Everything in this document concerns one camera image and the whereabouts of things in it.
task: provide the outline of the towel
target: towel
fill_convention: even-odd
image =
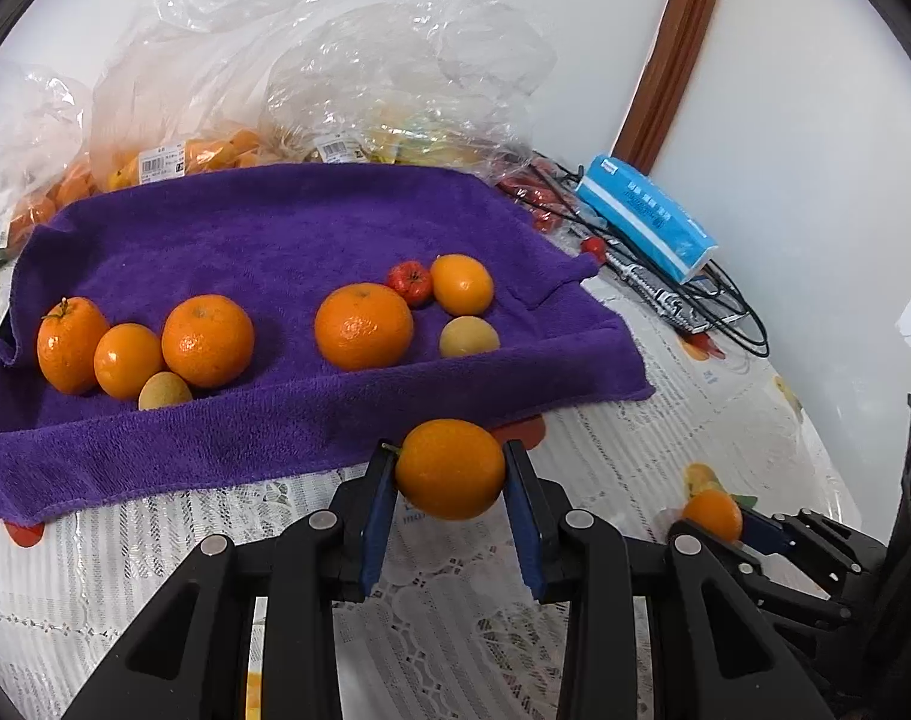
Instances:
[[[343,372],[313,319],[332,290],[381,283],[405,260],[459,252],[495,280],[485,319],[502,348],[442,359],[450,317],[413,312],[399,365]],[[0,333],[0,518],[33,524],[150,493],[216,488],[366,461],[380,437],[460,418],[485,427],[652,388],[622,319],[579,285],[591,257],[543,240],[478,179],[432,167],[227,170],[78,202],[38,227],[17,262]],[[140,412],[101,391],[60,394],[39,372],[41,317],[63,296],[110,324],[161,333],[185,298],[219,293],[255,325],[246,372],[191,403]]]

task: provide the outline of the blue gripper pad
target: blue gripper pad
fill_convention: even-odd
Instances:
[[[505,452],[505,508],[509,512],[509,525],[512,527],[512,538],[519,556],[521,578],[525,586],[532,591],[536,601],[545,595],[545,575],[542,571],[542,543],[539,530],[532,517],[532,507],[521,483],[519,469],[510,452]]]
[[[784,555],[788,551],[788,536],[774,520],[751,509],[742,509],[742,542],[762,555]]]
[[[362,533],[362,570],[359,581],[366,598],[382,573],[382,560],[385,559],[389,530],[392,528],[392,514],[395,512],[395,502],[399,494],[394,475],[395,463],[386,463],[378,479],[372,509],[365,522],[365,532]]]

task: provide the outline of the black device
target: black device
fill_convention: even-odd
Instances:
[[[540,603],[569,602],[558,720],[636,717],[634,596],[648,605],[659,720],[911,720],[911,436],[888,548],[808,509],[742,509],[743,543],[784,555],[828,598],[769,580],[753,553],[687,520],[665,545],[626,538],[573,509],[520,442],[504,456],[522,578]],[[257,596],[264,720],[341,718],[332,602],[363,602],[380,575],[395,462],[380,442],[365,476],[276,538],[203,539],[65,720],[241,720]]]

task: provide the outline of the white lace tablecloth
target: white lace tablecloth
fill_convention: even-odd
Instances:
[[[0,275],[0,299],[7,277]],[[724,359],[696,360],[621,286],[601,277],[585,286],[625,317],[657,392],[644,403],[547,413],[548,435],[531,452],[538,474],[560,482],[574,505],[638,538],[658,538],[659,513],[682,506],[682,471],[691,461],[711,464],[732,493],[759,496],[766,514],[809,507],[859,527],[817,434],[768,362],[724,340],[716,340]],[[363,470],[87,509],[46,524],[28,549],[0,523],[0,683],[26,718],[59,717],[204,536],[226,533],[236,543],[276,536],[324,508],[342,480]],[[783,565],[771,569],[792,581]],[[636,616],[639,716],[646,717],[651,674],[639,603]],[[399,498],[374,595],[334,611],[345,717],[550,720],[566,617],[565,605],[539,607],[522,584],[501,501],[476,520],[450,523]],[[257,624],[252,669],[260,642]],[[299,702],[293,695],[293,707]]]

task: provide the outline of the metal bolt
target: metal bolt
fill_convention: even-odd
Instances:
[[[329,512],[328,509],[322,509],[321,512],[315,512],[308,519],[308,527],[315,531],[327,531],[335,526],[338,517],[335,512]]]
[[[682,533],[682,536],[675,536],[675,548],[683,555],[698,555],[702,551],[702,543],[695,536]]]
[[[225,552],[225,548],[228,546],[228,538],[225,536],[220,536],[217,533],[214,536],[206,536],[202,539],[202,554],[212,557],[212,555],[219,555]]]
[[[586,512],[584,509],[572,509],[571,512],[566,514],[566,523],[569,528],[578,528],[578,530],[584,531],[596,523],[596,518],[593,517],[591,512]]]

